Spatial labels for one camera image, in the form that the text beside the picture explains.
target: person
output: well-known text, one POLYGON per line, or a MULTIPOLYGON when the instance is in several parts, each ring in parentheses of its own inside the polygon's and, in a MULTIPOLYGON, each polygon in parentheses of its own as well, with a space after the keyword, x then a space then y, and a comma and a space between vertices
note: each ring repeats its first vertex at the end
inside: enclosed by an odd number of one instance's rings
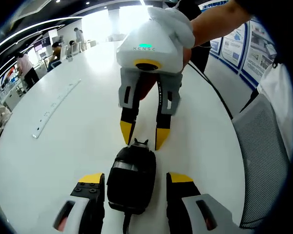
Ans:
POLYGON ((69 47, 67 48, 67 51, 66 51, 66 56, 68 58, 71 58, 72 57, 72 52, 73 52, 73 46, 75 45, 75 41, 74 40, 71 40, 69 42, 69 47))
POLYGON ((24 75, 27 90, 30 90, 39 81, 38 75, 27 54, 16 53, 15 58, 17 59, 18 72, 20 75, 24 75))
POLYGON ((79 28, 74 28, 74 31, 76 33, 76 42, 80 42, 82 44, 82 51, 86 50, 86 43, 84 41, 84 33, 79 28))
MULTIPOLYGON (((202 14, 199 6, 197 3, 195 3, 195 0, 179 1, 178 10, 182 12, 189 20, 193 20, 202 14)), ((201 72, 205 71, 206 64, 209 59, 210 49, 211 46, 209 40, 191 49, 190 60, 201 72)))
POLYGON ((54 64, 54 66, 58 66, 61 64, 60 62, 60 57, 61 57, 61 46, 58 42, 55 42, 52 44, 52 50, 53 50, 53 54, 52 54, 52 57, 49 61, 49 65, 48 65, 48 69, 47 71, 50 72, 53 67, 52 67, 52 64, 54 64))
MULTIPOLYGON (((256 7, 255 4, 249 3, 247 0, 229 0, 224 5, 215 6, 204 11, 191 21, 195 36, 194 47, 229 34, 243 23, 249 21, 256 7)), ((191 59, 191 49, 184 48, 183 55, 185 67, 191 59)), ((141 100, 148 94, 155 82, 156 77, 152 75, 145 80, 140 94, 141 100)), ((265 95, 270 101, 276 114, 288 157, 291 160, 293 155, 293 88, 284 64, 274 62, 267 68, 247 105, 258 94, 265 95)))

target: gray mesh chair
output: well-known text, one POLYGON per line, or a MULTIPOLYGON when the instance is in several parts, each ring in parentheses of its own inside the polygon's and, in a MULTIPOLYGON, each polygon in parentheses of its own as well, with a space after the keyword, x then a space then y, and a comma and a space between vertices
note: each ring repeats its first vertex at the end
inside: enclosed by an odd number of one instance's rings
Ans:
POLYGON ((245 172, 240 228, 256 228, 267 216, 287 176, 289 159, 275 113, 263 94, 232 120, 245 172))

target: wall poster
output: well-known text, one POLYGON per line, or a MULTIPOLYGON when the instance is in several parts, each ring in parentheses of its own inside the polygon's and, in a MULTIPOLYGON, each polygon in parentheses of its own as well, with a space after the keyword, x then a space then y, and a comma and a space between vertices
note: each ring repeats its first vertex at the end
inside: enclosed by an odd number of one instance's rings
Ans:
POLYGON ((274 43, 265 28, 251 20, 249 46, 243 70, 259 82, 276 55, 274 43))
POLYGON ((210 41, 211 51, 219 54, 222 38, 216 38, 210 41))
POLYGON ((239 67, 243 56, 243 48, 246 36, 246 26, 242 24, 223 38, 221 54, 225 60, 229 61, 236 67, 239 67))

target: white table surface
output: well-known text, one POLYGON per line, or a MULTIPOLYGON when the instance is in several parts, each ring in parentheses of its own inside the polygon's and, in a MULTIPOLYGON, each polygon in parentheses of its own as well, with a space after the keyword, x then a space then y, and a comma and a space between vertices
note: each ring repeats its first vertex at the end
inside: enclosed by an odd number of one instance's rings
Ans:
MULTIPOLYGON (((116 43, 95 46, 43 77, 13 110, 0 139, 0 205, 14 229, 32 228, 39 213, 69 195, 87 174, 105 173, 125 147, 118 106, 120 67, 116 43), (47 106, 69 82, 82 81, 66 97, 38 139, 32 133, 47 106)), ((240 223, 244 206, 244 167, 231 120, 212 87, 191 67, 183 71, 181 102, 168 139, 156 151, 157 174, 149 207, 130 223, 131 233, 168 234, 166 173, 194 179, 240 223)), ((156 85, 140 102, 134 137, 154 149, 156 85)), ((105 199, 103 234, 120 234, 124 214, 105 199)))

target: human hand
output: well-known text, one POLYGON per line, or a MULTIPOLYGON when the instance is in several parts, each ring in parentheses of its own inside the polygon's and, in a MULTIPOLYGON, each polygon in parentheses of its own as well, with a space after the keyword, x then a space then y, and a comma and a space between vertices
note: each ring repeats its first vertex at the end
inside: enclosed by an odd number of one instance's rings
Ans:
MULTIPOLYGON (((184 67, 188 64, 191 59, 191 49, 184 48, 183 52, 183 67, 181 72, 183 71, 184 67)), ((142 73, 141 74, 142 80, 142 88, 140 92, 140 100, 143 100, 149 91, 152 89, 154 84, 156 83, 157 74, 153 73, 142 73)))

